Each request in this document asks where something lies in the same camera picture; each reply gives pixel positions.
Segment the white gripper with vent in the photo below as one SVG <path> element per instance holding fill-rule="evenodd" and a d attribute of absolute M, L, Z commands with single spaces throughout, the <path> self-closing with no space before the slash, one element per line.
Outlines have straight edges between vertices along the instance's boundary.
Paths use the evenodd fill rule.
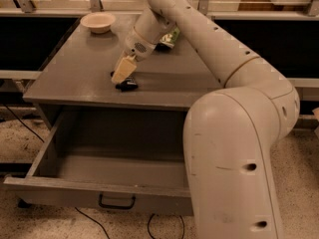
<path fill-rule="evenodd" d="M 120 59 L 112 75 L 112 82 L 114 84 L 122 83 L 137 68 L 136 61 L 145 60 L 155 47 L 155 44 L 149 43 L 132 29 L 124 43 L 124 52 L 127 56 Z"/>

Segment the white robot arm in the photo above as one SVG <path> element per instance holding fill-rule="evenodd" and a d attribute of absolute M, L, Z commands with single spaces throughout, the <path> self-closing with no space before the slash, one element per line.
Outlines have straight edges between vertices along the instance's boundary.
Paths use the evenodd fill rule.
<path fill-rule="evenodd" d="M 270 148 L 298 120 L 296 89 L 189 0 L 147 1 L 113 83 L 122 83 L 160 38 L 178 27 L 221 85 L 190 107 L 183 127 L 197 238 L 284 239 Z"/>

